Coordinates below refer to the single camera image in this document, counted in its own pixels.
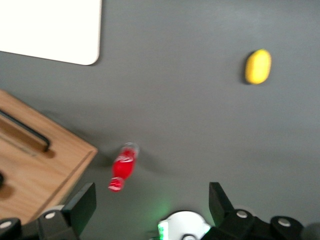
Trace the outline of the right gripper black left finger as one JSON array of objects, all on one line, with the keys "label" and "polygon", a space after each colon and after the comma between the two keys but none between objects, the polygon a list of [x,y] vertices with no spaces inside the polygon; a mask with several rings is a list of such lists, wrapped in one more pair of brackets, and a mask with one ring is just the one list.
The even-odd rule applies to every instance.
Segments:
[{"label": "right gripper black left finger", "polygon": [[97,207],[96,185],[86,183],[65,205],[22,224],[16,217],[0,220],[2,240],[79,240]]}]

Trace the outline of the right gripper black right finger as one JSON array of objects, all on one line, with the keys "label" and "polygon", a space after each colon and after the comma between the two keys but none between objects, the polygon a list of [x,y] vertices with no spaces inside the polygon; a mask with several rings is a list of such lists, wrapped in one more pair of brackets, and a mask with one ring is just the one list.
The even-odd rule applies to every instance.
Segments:
[{"label": "right gripper black right finger", "polygon": [[244,209],[236,209],[218,182],[209,184],[208,206],[215,226],[203,240],[301,240],[304,226],[288,216],[264,222]]}]

